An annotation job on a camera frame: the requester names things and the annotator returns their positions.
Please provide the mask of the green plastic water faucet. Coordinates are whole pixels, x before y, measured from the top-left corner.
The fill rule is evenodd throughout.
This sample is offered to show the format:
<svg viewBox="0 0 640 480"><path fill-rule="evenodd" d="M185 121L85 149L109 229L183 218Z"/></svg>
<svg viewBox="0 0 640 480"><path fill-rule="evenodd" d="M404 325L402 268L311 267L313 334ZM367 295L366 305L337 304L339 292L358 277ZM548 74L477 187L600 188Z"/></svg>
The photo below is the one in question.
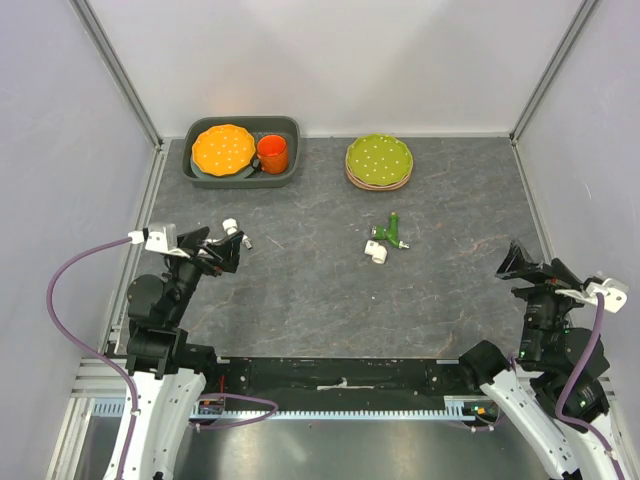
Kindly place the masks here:
<svg viewBox="0 0 640 480"><path fill-rule="evenodd" d="M387 226L374 226L371 238L375 241L386 241L396 249L409 249L410 245L399 237L399 215L391 212Z"/></svg>

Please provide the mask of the white pvc elbow fitting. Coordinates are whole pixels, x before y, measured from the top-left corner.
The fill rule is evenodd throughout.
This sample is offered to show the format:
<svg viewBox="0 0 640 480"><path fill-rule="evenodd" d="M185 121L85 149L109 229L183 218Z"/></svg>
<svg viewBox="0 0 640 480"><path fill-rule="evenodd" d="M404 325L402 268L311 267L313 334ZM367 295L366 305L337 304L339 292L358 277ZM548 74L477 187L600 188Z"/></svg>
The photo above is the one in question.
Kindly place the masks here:
<svg viewBox="0 0 640 480"><path fill-rule="evenodd" d="M384 245L374 240L368 240L365 244L364 254L369 256L375 264L383 265L386 262L388 252Z"/></svg>

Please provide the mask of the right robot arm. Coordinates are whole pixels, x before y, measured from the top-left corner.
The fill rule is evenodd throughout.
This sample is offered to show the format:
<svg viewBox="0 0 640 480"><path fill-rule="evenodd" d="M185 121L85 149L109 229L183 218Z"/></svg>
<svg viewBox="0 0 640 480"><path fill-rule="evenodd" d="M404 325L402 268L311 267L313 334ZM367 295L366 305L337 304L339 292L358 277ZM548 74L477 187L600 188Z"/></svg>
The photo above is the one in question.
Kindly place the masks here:
<svg viewBox="0 0 640 480"><path fill-rule="evenodd" d="M626 304L627 286L613 278L580 280L558 258L536 262L517 240L496 276L527 283L511 291L526 304L520 347L508 359L493 343L478 343L459 359L460 386L497 405L549 478L628 478L600 381L610 367L604 315Z"/></svg>

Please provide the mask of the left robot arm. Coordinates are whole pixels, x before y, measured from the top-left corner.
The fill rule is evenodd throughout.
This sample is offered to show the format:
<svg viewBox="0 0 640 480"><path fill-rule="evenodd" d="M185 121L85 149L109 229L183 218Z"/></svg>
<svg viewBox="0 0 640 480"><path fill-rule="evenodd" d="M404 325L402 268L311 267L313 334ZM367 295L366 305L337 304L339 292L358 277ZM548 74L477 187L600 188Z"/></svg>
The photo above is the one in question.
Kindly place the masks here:
<svg viewBox="0 0 640 480"><path fill-rule="evenodd" d="M180 322L202 276L236 272L244 234L230 227L214 240L209 233L202 227L178 234L173 224L151 224L129 235L161 255L167 270L141 275L127 290L127 395L108 479L173 478L196 400L218 385L214 349L188 343Z"/></svg>

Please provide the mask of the white pvc pipe assembly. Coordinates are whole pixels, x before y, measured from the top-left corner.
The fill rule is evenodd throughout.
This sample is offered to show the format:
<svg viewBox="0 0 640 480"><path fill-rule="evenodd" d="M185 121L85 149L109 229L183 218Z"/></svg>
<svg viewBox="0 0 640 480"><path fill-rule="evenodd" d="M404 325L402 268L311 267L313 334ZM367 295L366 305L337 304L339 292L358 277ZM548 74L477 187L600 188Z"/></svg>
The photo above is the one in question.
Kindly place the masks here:
<svg viewBox="0 0 640 480"><path fill-rule="evenodd" d="M207 239L204 246L210 249L221 250L222 248L253 248L251 239L241 230L238 221L234 218L227 218L222 221L222 230L225 236L222 239Z"/></svg>

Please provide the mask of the teal plate under orange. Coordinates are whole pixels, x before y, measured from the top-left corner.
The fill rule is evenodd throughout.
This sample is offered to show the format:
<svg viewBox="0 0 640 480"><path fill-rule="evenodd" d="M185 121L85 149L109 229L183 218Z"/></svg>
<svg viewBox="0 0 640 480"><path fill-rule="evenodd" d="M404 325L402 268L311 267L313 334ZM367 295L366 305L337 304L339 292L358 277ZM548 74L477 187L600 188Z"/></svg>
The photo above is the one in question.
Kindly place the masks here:
<svg viewBox="0 0 640 480"><path fill-rule="evenodd" d="M253 163L250 163L246 168L234 173L234 174L230 174L230 175L223 175L223 176L216 176L216 175L212 175L209 173L205 173L203 170L201 170L196 163L194 162L193 158L190 158L189 160L190 163L190 167L191 170L193 172L193 174L195 175L196 178L200 178L200 179L204 179L204 180L242 180L245 178L250 177L252 174L255 173L256 168L254 167Z"/></svg>

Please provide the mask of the orange dotted plate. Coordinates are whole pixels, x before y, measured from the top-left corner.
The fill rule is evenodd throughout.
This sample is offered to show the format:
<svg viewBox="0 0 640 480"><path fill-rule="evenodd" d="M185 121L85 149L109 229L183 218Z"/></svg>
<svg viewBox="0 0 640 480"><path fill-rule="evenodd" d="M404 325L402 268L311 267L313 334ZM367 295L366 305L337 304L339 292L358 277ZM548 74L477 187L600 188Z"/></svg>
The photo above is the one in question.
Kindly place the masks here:
<svg viewBox="0 0 640 480"><path fill-rule="evenodd" d="M234 174L253 159L255 139L243 127L224 124L200 133L191 147L192 158L205 173L216 176Z"/></svg>

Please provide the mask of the orange mug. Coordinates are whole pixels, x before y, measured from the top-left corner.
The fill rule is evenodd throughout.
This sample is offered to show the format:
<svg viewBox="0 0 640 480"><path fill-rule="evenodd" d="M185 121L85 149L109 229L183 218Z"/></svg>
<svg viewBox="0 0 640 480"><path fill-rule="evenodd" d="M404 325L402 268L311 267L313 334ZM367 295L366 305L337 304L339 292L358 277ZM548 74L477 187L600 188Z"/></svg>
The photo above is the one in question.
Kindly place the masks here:
<svg viewBox="0 0 640 480"><path fill-rule="evenodd" d="M250 163L254 170L277 175L284 173L288 165L288 144L284 137L271 134L257 141L255 159Z"/></svg>

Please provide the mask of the grey plastic dish tub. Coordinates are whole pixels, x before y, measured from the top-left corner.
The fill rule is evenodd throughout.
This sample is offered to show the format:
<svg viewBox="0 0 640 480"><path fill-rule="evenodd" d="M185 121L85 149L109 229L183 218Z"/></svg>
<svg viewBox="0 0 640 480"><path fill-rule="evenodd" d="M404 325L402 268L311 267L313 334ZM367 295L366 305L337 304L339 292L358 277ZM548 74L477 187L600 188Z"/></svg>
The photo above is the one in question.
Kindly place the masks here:
<svg viewBox="0 0 640 480"><path fill-rule="evenodd" d="M287 166L269 173L258 156L259 141L284 140ZM192 185L203 189L276 188L289 184L298 166L300 129L287 116L205 117L189 128L181 166Z"/></svg>

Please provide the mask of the tan bottom plate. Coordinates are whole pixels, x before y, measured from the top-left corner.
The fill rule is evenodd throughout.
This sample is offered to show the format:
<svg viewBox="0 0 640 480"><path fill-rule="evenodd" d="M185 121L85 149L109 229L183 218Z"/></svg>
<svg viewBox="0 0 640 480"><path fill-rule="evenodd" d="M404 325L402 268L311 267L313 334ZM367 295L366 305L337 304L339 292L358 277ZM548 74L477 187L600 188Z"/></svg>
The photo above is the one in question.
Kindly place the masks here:
<svg viewBox="0 0 640 480"><path fill-rule="evenodd" d="M398 190L400 188L402 188L404 185L406 185L410 178L411 175L408 174L406 175L401 181L392 183L390 185L387 186L380 186L380 185L372 185L372 184L368 184L365 183L361 180L359 180L358 178L356 178L352 172L350 170L346 171L346 176L348 178L348 180L357 188L360 188L362 190L366 190L366 191L379 191L379 192L387 192L387 191L394 191L394 190Z"/></svg>

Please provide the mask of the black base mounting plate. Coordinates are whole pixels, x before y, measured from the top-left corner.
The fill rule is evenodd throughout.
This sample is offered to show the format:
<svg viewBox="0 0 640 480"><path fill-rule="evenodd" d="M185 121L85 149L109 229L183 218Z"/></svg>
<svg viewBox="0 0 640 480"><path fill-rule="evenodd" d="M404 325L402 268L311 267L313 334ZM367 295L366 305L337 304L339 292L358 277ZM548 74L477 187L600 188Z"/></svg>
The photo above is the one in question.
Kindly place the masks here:
<svg viewBox="0 0 640 480"><path fill-rule="evenodd" d="M284 412L436 409L446 396L480 397L456 360L220 357L204 392L271 400Z"/></svg>

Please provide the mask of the pink plate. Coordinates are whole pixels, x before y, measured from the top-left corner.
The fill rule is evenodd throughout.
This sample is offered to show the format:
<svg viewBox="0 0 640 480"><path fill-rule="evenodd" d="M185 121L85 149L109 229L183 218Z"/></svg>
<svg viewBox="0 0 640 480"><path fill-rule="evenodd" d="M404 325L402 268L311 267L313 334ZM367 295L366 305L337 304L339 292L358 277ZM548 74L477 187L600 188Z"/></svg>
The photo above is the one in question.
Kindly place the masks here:
<svg viewBox="0 0 640 480"><path fill-rule="evenodd" d="M345 167L348 180L368 191L393 191L408 183L412 170L398 165L377 164L366 168Z"/></svg>

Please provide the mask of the green dotted plate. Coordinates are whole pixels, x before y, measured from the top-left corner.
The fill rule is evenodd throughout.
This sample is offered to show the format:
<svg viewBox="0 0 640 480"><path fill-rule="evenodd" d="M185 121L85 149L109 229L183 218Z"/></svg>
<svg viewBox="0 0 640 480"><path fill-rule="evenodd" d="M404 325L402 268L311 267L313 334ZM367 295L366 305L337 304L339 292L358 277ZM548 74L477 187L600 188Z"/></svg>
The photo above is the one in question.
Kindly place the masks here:
<svg viewBox="0 0 640 480"><path fill-rule="evenodd" d="M413 155L399 139L387 134L371 134L357 138L347 148L346 168L365 184L388 187L410 175Z"/></svg>

